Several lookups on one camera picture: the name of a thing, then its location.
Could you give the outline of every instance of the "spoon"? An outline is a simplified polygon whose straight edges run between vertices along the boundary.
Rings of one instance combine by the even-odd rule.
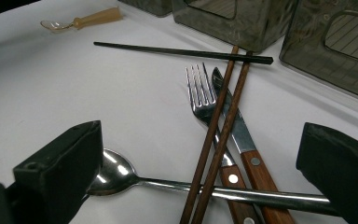
[[[118,21],[121,18],[122,17],[118,7],[112,7],[84,18],[75,18],[74,21],[71,23],[63,23],[58,21],[41,21],[40,24],[46,29],[49,29],[50,31],[57,32],[69,29],[72,26],[79,30],[85,26],[102,24],[110,21]]]
[[[87,193],[96,196],[112,195],[135,185],[190,190],[188,183],[139,177],[129,161],[112,150],[104,149],[103,167]],[[322,195],[214,187],[213,196],[243,203],[337,216],[336,210]]]

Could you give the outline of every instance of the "gray plastic container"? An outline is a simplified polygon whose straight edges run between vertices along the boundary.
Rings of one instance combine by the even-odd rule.
[[[175,22],[261,52],[287,30],[296,0],[172,0]]]
[[[280,59],[358,96],[358,0],[299,0]]]
[[[137,7],[157,17],[165,17],[172,12],[171,0],[118,0],[122,3]]]

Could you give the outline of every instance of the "spoon handle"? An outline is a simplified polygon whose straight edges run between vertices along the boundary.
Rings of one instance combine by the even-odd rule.
[[[190,184],[170,180],[140,178],[138,184],[161,189],[190,191]],[[256,203],[281,209],[339,216],[323,195],[214,187],[212,196],[241,203]]]
[[[118,7],[112,7],[104,11],[97,12],[84,18],[75,18],[73,25],[77,29],[85,26],[107,23],[110,21],[121,20],[121,14]]]

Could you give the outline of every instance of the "black chopstick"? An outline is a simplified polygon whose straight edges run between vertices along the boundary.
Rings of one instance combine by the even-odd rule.
[[[249,56],[243,54],[229,54],[229,53],[197,51],[197,50],[188,50],[188,49],[163,49],[163,48],[152,48],[152,47],[134,46],[134,45],[120,45],[120,44],[103,43],[103,42],[94,42],[94,45],[114,48],[114,49],[129,49],[129,50],[137,50],[142,52],[178,54],[178,55],[187,55],[193,57],[240,61],[246,63],[272,64],[274,61],[272,57]]]

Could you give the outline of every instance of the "metal spoon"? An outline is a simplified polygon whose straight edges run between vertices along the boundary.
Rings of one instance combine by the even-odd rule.
[[[103,151],[103,167],[91,184],[88,194],[97,196],[111,195],[129,189],[134,185],[180,191],[190,190],[190,184],[188,183],[139,177],[129,161],[118,153],[105,149]],[[331,207],[330,202],[322,195],[215,187],[213,196],[244,203],[256,203],[277,208],[337,216],[336,210]]]
[[[85,26],[102,24],[110,21],[118,21],[121,18],[122,17],[118,7],[112,7],[84,18],[75,18],[74,21],[71,23],[63,23],[57,21],[41,21],[40,24],[46,29],[49,29],[50,31],[58,32],[69,29],[72,26],[79,30]]]

